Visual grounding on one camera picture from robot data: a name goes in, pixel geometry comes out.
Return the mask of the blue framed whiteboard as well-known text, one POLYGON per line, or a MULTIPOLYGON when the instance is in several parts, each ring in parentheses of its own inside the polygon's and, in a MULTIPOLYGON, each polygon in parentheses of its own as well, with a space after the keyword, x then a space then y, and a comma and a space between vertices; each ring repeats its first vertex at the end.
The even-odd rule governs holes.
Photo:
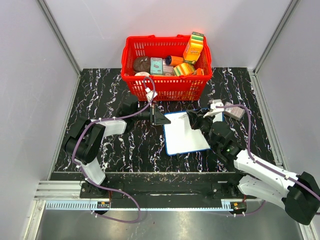
POLYGON ((165 149, 169 156, 200 152, 210 148, 201 130, 191 129, 188 116, 179 118, 184 113, 186 110, 164 115, 171 121, 171 124, 163 126, 165 149))

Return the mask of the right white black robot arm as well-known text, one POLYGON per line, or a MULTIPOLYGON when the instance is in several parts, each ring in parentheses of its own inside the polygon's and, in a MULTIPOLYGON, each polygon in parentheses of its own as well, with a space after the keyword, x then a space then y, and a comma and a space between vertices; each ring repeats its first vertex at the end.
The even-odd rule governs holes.
POLYGON ((218 159, 242 175, 228 184, 231 197, 247 195, 270 202, 305 226, 320 214, 320 188, 310 173, 290 172, 254 156, 236 141, 227 123, 214 121, 213 110, 187 110, 186 114, 191 129, 201 132, 218 159))

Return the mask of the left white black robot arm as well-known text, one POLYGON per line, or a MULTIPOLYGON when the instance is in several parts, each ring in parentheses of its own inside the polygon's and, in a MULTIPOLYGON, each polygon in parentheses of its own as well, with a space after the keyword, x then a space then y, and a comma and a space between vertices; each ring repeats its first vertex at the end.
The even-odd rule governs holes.
POLYGON ((137 121, 149 121, 156 126, 171 123, 154 103, 144 111, 141 111, 142 109, 142 107, 139 107, 138 98, 135 95, 130 95, 124 100, 116 114, 117 117, 129 116, 129 118, 99 121, 91 125, 85 135, 81 137, 86 127, 94 121, 81 117, 70 128, 66 139, 63 141, 63 150, 69 157, 72 157, 76 144, 80 140, 74 160, 76 165, 81 167, 84 173, 93 180, 94 183, 90 190, 96 197, 103 198, 109 190, 108 177, 98 162, 98 153, 104 138, 128 133, 137 121))

